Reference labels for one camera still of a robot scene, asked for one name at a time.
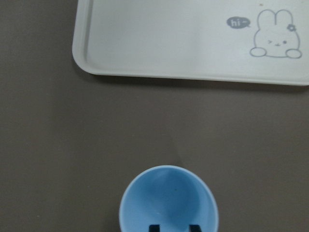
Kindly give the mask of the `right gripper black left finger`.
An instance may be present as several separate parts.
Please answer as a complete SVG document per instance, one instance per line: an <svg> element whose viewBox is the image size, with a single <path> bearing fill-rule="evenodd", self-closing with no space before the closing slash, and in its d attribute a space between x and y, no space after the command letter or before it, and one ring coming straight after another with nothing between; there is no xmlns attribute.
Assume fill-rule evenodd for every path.
<svg viewBox="0 0 309 232"><path fill-rule="evenodd" d="M160 232L160 225L159 224L149 225L148 232Z"/></svg>

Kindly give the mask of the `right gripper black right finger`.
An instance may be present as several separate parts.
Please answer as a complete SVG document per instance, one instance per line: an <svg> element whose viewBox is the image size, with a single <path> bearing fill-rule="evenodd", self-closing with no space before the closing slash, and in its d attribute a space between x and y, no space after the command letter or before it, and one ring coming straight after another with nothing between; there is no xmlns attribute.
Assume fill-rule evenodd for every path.
<svg viewBox="0 0 309 232"><path fill-rule="evenodd" d="M200 226L196 224L190 224L189 232L200 232Z"/></svg>

